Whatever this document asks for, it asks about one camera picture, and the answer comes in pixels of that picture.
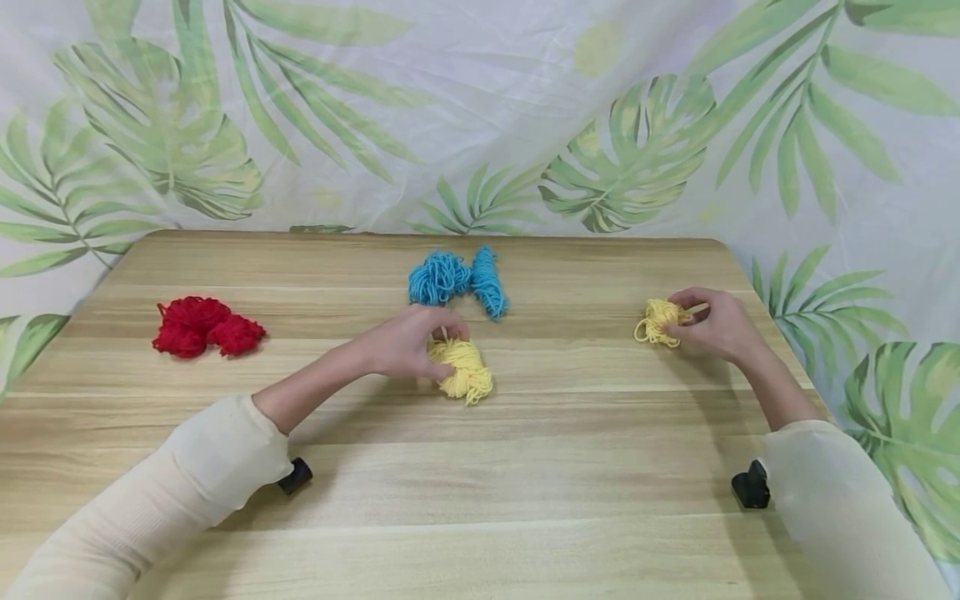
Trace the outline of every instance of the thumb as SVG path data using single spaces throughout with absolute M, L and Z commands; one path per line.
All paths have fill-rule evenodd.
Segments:
M 450 365 L 430 363 L 430 365 L 423 368 L 423 376 L 433 379 L 434 381 L 443 381 L 448 377 L 452 377 L 454 373 L 456 373 L 456 370 Z

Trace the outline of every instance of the black clamp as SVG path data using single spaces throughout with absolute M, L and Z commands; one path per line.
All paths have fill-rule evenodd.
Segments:
M 767 471 L 760 461 L 754 460 L 745 473 L 737 473 L 730 481 L 733 494 L 745 509 L 765 509 L 770 504 L 770 488 L 767 487 Z
M 301 457 L 298 456 L 290 461 L 290 464 L 294 466 L 293 472 L 276 482 L 276 484 L 280 486 L 280 489 L 283 490 L 283 493 L 287 495 L 293 495 L 305 486 L 308 481 L 313 479 L 313 471 L 310 470 L 310 467 L 307 466 Z

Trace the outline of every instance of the yarn bundle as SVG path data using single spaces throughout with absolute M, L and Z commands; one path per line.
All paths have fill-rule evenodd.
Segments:
M 692 318 L 682 306 L 671 301 L 648 300 L 646 314 L 634 329 L 634 339 L 638 342 L 663 344 L 669 348 L 676 348 L 680 345 L 680 340 L 667 335 L 664 328 L 668 325 L 687 323 Z M 640 337 L 641 329 L 644 329 L 643 337 Z
M 441 306 L 467 290 L 472 290 L 493 321 L 499 321 L 510 307 L 496 270 L 496 254 L 489 246 L 477 251 L 470 267 L 453 252 L 434 251 L 410 273 L 412 304 Z M 490 395 L 493 376 L 472 342 L 431 339 L 428 344 L 430 360 L 454 368 L 454 374 L 440 382 L 440 389 L 448 396 L 465 398 L 466 405 L 472 406 Z
M 240 356 L 256 349 L 267 334 L 259 323 L 214 298 L 187 296 L 156 308 L 161 323 L 154 348 L 178 358 L 196 358 L 209 346 L 219 346 L 221 356 Z
M 441 306 L 466 292 L 469 285 L 470 268 L 463 258 L 453 252 L 433 251 L 410 272 L 410 303 Z
M 472 342 L 431 339 L 426 353 L 434 363 L 453 367 L 454 373 L 440 382 L 451 398 L 465 398 L 466 406 L 473 406 L 493 391 L 493 375 Z
M 510 301 L 503 295 L 500 273 L 496 270 L 496 254 L 484 246 L 473 257 L 472 267 L 453 252 L 433 251 L 423 264 L 410 272 L 408 296 L 411 304 L 443 306 L 454 296 L 472 289 L 487 315 L 499 321 Z
M 499 321 L 510 308 L 510 299 L 503 295 L 500 273 L 496 270 L 496 254 L 490 246 L 484 246 L 473 257 L 473 273 L 470 276 L 473 295 L 483 304 L 493 321 Z

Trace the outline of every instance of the wood grain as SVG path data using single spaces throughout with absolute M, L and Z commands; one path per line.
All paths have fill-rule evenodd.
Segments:
M 0 589 L 179 422 L 397 312 L 429 251 L 484 243 L 509 316 L 453 308 L 494 394 L 467 409 L 423 382 L 350 385 L 292 435 L 310 487 L 262 490 L 134 597 L 818 597 L 776 514 L 730 492 L 766 431 L 743 376 L 632 337 L 649 298 L 730 290 L 819 402 L 719 243 L 216 232 L 137 243 L 0 405 Z M 222 299 L 270 339 L 239 360 L 156 353 L 156 303 L 185 295 Z

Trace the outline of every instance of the beige sleeve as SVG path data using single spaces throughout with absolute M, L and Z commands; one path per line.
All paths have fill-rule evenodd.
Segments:
M 291 470 L 286 438 L 251 398 L 223 398 L 70 517 L 7 598 L 123 600 L 158 560 Z
M 805 420 L 767 436 L 770 494 L 837 600 L 952 600 L 947 583 L 860 445 Z

